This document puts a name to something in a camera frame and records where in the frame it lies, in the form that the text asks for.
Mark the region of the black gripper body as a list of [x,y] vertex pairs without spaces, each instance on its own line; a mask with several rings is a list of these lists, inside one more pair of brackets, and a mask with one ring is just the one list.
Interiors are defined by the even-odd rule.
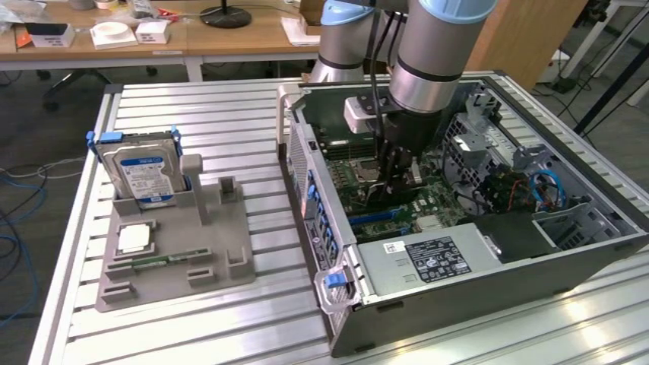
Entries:
[[402,149],[412,157],[420,157],[433,141],[442,112],[414,113],[401,110],[386,115],[384,140],[392,149]]

